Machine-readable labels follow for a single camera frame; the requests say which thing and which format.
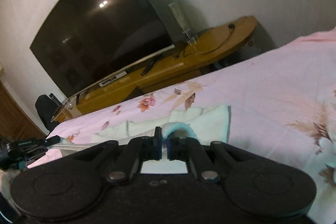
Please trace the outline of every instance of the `yellow wooden furniture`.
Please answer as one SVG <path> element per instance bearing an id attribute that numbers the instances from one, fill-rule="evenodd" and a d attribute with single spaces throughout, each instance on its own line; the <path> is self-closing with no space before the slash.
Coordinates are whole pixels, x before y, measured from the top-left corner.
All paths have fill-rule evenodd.
<path id="1" fill-rule="evenodd" d="M 73 98 L 72 108 L 64 109 L 56 120 L 63 122 L 118 104 L 136 87 L 149 93 L 200 76 L 201 68 L 242 47 L 250 39 L 257 20 L 253 16 L 242 17 L 234 22 L 235 28 L 231 32 L 228 24 L 209 29 L 196 40 L 196 44 L 186 46 L 179 58 L 168 56 L 162 59 L 144 76 L 141 76 L 143 68 L 133 71 L 105 87 L 89 92 L 77 106 L 74 106 Z"/>

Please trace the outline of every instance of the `wooden door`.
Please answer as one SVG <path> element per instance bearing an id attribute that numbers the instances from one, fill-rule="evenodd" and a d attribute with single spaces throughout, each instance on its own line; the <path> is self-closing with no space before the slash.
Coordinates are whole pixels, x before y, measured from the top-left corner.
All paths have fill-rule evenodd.
<path id="1" fill-rule="evenodd" d="M 13 142 L 46 135 L 28 118 L 0 82 L 0 135 Z"/>

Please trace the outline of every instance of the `metal screw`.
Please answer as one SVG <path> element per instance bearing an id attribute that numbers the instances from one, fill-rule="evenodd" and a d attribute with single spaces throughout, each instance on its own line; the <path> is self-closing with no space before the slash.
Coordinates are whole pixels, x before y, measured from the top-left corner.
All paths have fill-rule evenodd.
<path id="1" fill-rule="evenodd" d="M 126 177 L 126 174 L 122 171 L 115 171 L 109 173 L 109 178 L 112 180 L 122 180 Z"/>
<path id="2" fill-rule="evenodd" d="M 157 180 L 152 180 L 152 181 L 149 182 L 149 185 L 151 185 L 151 186 L 158 186 L 159 182 Z"/>
<path id="3" fill-rule="evenodd" d="M 201 177 L 205 180 L 214 180 L 218 177 L 218 174 L 215 171 L 208 170 L 208 171 L 202 172 Z"/>

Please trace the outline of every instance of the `tv stand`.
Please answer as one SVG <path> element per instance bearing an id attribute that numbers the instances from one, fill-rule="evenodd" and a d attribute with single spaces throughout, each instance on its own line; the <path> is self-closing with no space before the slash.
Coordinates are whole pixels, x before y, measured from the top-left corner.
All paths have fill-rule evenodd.
<path id="1" fill-rule="evenodd" d="M 141 76 L 146 75 L 147 73 L 149 73 L 149 71 L 153 68 L 153 66 L 155 65 L 156 62 L 159 62 L 161 59 L 163 58 L 163 55 L 157 55 L 155 57 L 153 57 L 149 63 L 149 65 L 142 71 Z"/>
<path id="2" fill-rule="evenodd" d="M 121 72 L 116 73 L 112 77 L 110 77 L 108 79 L 105 79 L 104 81 L 100 82 L 99 85 L 101 87 L 107 86 L 107 85 L 111 84 L 112 82 L 118 80 L 119 78 L 121 78 L 121 77 L 123 77 L 125 75 L 127 75 L 127 72 L 125 70 L 123 70 Z"/>
<path id="3" fill-rule="evenodd" d="M 63 112 L 55 120 L 63 122 L 105 107 L 120 104 L 137 89 L 143 94 L 148 94 L 201 76 L 207 69 L 207 65 L 218 62 L 247 43 L 257 26 L 257 20 L 253 16 L 247 16 L 235 21 L 236 27 L 229 39 L 230 30 L 228 25 L 229 23 L 211 28 L 196 40 L 197 44 L 194 46 L 197 50 L 209 53 L 194 54 L 193 45 L 187 45 L 185 47 L 185 56 L 180 54 L 177 59 L 170 55 L 158 62 L 162 57 L 154 57 L 151 60 L 152 66 L 146 68 L 148 70 L 146 76 L 142 76 L 142 73 L 146 72 L 144 68 L 134 68 L 134 70 L 128 71 L 127 75 L 116 79 L 109 85 L 89 91 L 85 95 L 83 94 L 76 106 L 74 106 L 76 99 L 72 98 L 74 107 L 68 112 L 73 114 L 73 116 L 70 117 L 70 115 Z"/>

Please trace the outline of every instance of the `black chair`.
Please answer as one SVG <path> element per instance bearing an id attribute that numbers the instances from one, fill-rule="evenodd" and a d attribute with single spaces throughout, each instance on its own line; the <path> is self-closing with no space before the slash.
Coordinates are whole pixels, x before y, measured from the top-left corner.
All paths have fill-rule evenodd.
<path id="1" fill-rule="evenodd" d="M 57 107 L 58 106 L 56 105 L 56 103 L 45 94 L 39 96 L 35 103 L 37 114 L 39 115 L 45 128 L 50 132 L 53 131 L 56 126 L 59 125 L 59 122 L 56 121 L 51 122 L 51 119 L 53 118 Z"/>

